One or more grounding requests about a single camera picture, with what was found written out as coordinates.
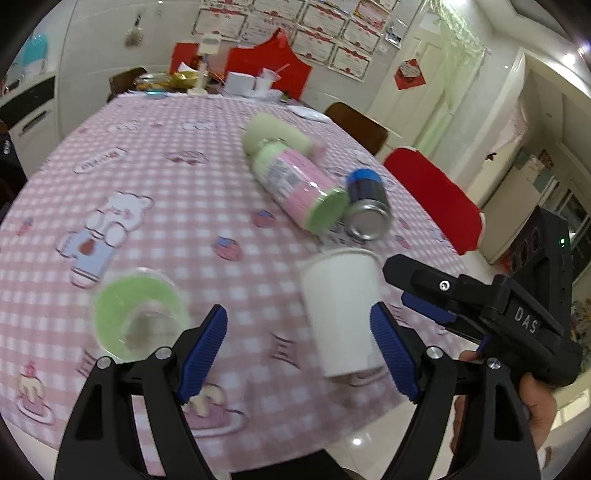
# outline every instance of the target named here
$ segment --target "blue can cap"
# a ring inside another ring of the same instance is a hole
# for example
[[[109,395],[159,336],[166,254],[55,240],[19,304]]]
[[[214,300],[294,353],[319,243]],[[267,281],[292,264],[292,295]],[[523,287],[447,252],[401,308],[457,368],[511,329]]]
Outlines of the blue can cap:
[[[359,180],[373,180],[382,183],[380,176],[370,168],[360,168],[347,177],[347,186]]]

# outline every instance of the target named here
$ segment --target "blue gripper pad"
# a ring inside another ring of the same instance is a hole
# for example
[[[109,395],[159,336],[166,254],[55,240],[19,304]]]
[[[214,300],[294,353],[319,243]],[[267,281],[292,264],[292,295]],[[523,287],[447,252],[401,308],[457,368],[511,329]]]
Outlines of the blue gripper pad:
[[[456,321],[456,314],[443,310],[432,303],[421,300],[420,298],[408,293],[407,291],[402,294],[402,304],[411,310],[414,310],[421,315],[425,315],[428,319],[431,319],[438,325],[447,325]]]
[[[417,401],[421,391],[415,376],[415,363],[378,303],[371,308],[369,325],[396,388],[411,401]]]
[[[181,367],[177,397],[182,404],[188,402],[201,390],[205,377],[209,373],[213,360],[228,332],[228,313],[223,307],[219,307],[213,316],[206,319],[205,322],[199,339]]]

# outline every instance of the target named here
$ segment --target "ceiling light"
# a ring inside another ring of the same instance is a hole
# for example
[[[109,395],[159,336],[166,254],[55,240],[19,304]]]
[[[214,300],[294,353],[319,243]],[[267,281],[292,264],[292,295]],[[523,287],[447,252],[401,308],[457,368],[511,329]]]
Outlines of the ceiling light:
[[[586,55],[587,53],[589,53],[589,51],[591,51],[591,47],[589,47],[588,43],[583,43],[579,48],[577,48],[577,50],[581,55]]]
[[[572,67],[575,63],[577,63],[577,57],[575,57],[572,53],[565,55],[562,59],[562,63],[564,63],[567,67]]]

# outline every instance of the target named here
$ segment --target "dining table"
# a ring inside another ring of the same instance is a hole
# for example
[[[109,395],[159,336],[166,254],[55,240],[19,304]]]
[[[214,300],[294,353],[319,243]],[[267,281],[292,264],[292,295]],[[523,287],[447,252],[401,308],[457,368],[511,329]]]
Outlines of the dining table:
[[[241,138],[267,112],[322,137],[315,161],[344,186],[359,168],[384,182],[386,235],[358,243],[341,223],[299,228],[255,180]],[[93,326],[97,291],[137,269],[161,272],[198,326],[214,304],[228,334],[187,424],[214,472],[298,458],[378,419],[405,398],[386,367],[323,376],[300,291],[300,268],[319,252],[404,254],[452,275],[460,256],[381,163],[332,121],[284,105],[218,95],[122,95],[73,131],[29,179],[0,226],[0,413],[58,449],[77,396],[105,354]],[[401,303],[395,318],[426,345],[457,357],[463,340]],[[162,474],[143,399],[134,397],[148,470]]]

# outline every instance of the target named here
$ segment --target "door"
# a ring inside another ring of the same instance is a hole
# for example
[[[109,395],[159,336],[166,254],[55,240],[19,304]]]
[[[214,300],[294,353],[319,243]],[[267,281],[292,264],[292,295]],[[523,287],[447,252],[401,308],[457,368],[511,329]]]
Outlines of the door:
[[[420,28],[409,42],[405,60],[417,59],[426,85],[399,90],[394,81],[398,64],[390,68],[368,114],[388,129],[388,140],[376,156],[384,161],[398,147],[415,145],[444,91],[444,54],[441,35]]]

